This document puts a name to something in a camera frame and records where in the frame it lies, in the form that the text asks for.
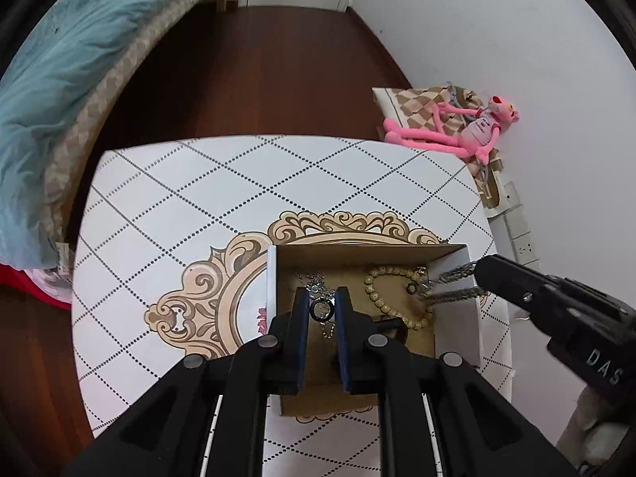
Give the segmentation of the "white power strip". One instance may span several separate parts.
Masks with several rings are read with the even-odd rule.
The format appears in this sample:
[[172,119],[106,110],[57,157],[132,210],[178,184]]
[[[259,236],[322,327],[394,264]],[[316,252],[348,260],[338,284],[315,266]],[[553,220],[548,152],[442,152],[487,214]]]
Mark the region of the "white power strip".
[[539,254],[524,208],[512,181],[500,187],[499,207],[487,209],[487,220],[494,236],[497,253],[533,270],[540,270]]

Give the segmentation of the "black watch band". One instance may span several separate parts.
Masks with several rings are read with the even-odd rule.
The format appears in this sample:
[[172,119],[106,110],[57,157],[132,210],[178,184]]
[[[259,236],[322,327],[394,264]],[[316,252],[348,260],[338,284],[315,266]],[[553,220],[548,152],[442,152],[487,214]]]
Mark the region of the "black watch band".
[[374,334],[368,343],[377,349],[396,345],[406,349],[409,329],[400,318],[379,318],[374,322]]

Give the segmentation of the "white cardboard box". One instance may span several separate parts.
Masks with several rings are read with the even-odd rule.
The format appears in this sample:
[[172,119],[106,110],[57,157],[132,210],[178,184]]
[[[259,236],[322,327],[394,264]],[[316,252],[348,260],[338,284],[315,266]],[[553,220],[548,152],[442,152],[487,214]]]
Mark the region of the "white cardboard box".
[[[311,273],[320,273],[330,290],[346,287],[355,311],[373,321],[387,318],[384,307],[395,310],[399,318],[428,323],[410,331],[406,348],[425,357],[456,352],[473,367],[483,360],[480,301],[468,297],[455,302],[432,302],[424,296],[407,293],[416,275],[432,284],[440,295],[467,291],[475,286],[473,277],[441,282],[445,272],[470,263],[472,254],[464,244],[426,244],[398,246],[388,243],[281,244],[268,250],[268,314],[278,316],[291,310],[295,291],[305,287]],[[309,322],[308,354],[302,389],[295,396],[280,398],[280,413],[297,420],[324,419],[353,410],[375,406],[373,395],[354,397],[343,389],[336,339],[324,338],[316,320]]]

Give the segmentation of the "pink panther plush toy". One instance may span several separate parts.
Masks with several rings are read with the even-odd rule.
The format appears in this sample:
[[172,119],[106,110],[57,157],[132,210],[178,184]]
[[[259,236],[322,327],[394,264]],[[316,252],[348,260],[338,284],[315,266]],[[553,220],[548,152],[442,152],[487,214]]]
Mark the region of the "pink panther plush toy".
[[[492,96],[485,108],[477,109],[459,108],[445,101],[432,102],[430,112],[433,129],[402,127],[386,118],[384,141],[409,149],[452,154],[463,161],[474,158],[480,165],[487,166],[500,137],[521,118],[516,106],[499,96]],[[443,115],[469,116],[470,120],[450,136],[444,130]]]

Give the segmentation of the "white patterned tablecloth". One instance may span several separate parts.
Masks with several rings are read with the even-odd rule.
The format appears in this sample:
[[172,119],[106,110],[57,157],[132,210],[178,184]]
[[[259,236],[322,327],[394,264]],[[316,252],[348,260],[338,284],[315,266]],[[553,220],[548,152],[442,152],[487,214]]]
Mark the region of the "white patterned tablecloth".
[[111,150],[99,159],[73,269],[72,342],[95,437],[186,355],[264,335],[308,280],[276,277],[277,244],[495,241],[454,156],[377,141],[237,136]]

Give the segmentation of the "brown checkered cushion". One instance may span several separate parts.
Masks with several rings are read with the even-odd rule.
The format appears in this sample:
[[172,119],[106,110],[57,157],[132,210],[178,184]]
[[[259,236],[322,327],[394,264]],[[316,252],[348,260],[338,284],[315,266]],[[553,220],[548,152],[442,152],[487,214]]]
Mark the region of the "brown checkered cushion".
[[[490,99],[483,100],[474,91],[451,83],[443,86],[409,89],[374,87],[372,94],[380,112],[383,113],[384,121],[386,118],[390,118],[402,127],[429,129],[434,128],[430,112],[432,102],[445,101],[455,107],[477,109],[485,108]],[[444,130],[450,136],[459,132],[463,126],[468,124],[469,120],[469,116],[442,116]],[[382,125],[380,138],[383,140],[384,135],[385,131]],[[463,162],[468,166],[469,173],[477,184],[477,191],[481,194],[485,207],[497,209],[501,187],[499,173],[502,171],[497,147],[492,151],[487,166],[480,165],[474,158]]]

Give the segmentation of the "red bed sheet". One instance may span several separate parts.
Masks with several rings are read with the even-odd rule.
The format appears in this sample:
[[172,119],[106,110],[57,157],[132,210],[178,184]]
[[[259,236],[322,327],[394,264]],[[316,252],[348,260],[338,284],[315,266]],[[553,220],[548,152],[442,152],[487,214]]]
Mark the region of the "red bed sheet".
[[33,296],[36,299],[39,299],[40,302],[45,302],[47,305],[51,305],[65,311],[71,310],[70,304],[60,301],[58,298],[45,293],[27,276],[27,273],[24,271],[2,265],[0,268],[0,282],[6,287],[13,287],[13,289]]

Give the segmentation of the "patterned mattress bed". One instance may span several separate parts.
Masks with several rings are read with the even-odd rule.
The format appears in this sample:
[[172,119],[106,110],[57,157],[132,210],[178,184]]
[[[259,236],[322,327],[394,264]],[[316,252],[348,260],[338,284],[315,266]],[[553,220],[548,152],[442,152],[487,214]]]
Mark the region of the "patterned mattress bed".
[[[69,11],[80,0],[64,0]],[[74,199],[89,155],[116,99],[165,33],[202,0],[96,0],[73,26],[79,65],[62,75],[79,92],[60,105],[69,123],[54,141],[44,171],[44,230],[54,246],[66,241]]]

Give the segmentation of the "teal duvet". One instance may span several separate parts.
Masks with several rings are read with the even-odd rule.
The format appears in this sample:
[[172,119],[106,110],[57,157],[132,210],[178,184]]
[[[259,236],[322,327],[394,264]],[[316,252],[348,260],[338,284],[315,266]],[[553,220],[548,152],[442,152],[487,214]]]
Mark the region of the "teal duvet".
[[58,262],[43,224],[44,173],[55,144],[136,31],[170,0],[60,0],[1,80],[1,261]]

